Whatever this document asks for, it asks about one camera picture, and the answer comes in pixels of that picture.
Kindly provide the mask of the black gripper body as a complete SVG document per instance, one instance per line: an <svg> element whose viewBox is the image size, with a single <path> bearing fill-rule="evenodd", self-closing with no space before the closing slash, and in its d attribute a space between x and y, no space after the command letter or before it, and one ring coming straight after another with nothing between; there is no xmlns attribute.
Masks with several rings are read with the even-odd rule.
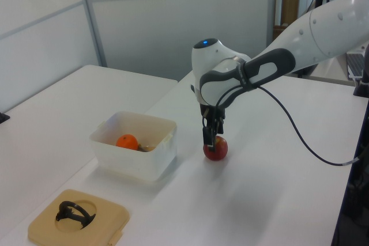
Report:
<svg viewBox="0 0 369 246"><path fill-rule="evenodd" d="M223 107L215 107L215 106L209 106L200 104L200 111L201 116L203 118L206 118L208 122L214 123L216 126L216 119L223 118L225 119L225 109Z"/></svg>

